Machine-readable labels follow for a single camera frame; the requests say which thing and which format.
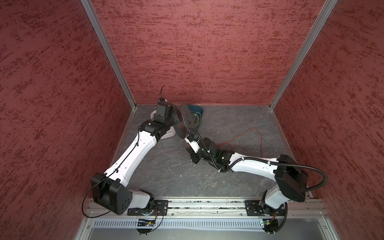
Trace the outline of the black cable spool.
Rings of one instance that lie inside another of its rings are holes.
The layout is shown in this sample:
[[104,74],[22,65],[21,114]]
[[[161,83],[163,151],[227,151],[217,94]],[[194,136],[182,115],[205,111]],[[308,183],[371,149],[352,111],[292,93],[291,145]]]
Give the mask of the black cable spool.
[[189,130],[196,129],[195,122],[191,110],[186,103],[182,103],[179,108],[180,114],[177,115],[178,119],[175,120],[174,129],[181,139],[185,139],[189,135]]

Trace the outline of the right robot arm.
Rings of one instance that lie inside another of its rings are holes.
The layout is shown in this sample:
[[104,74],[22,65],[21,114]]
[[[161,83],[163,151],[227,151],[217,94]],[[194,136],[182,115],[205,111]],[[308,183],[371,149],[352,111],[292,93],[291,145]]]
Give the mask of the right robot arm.
[[197,140],[187,137],[187,151],[197,164],[204,160],[220,173],[229,171],[261,176],[276,182],[276,185],[263,193],[256,210],[264,216],[274,215],[289,201],[304,202],[307,192],[308,173],[304,167],[287,155],[265,159],[222,150],[208,138]]

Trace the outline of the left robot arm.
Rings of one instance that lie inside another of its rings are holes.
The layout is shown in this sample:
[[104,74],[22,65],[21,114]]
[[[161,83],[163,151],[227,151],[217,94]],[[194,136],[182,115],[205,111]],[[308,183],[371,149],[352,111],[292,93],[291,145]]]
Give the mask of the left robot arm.
[[138,126],[137,135],[122,156],[103,174],[91,179],[93,200],[109,212],[122,215],[128,209],[152,209],[153,196],[145,191],[131,191],[129,181],[145,155],[173,126],[180,123],[180,111],[169,102],[159,101],[156,113]]

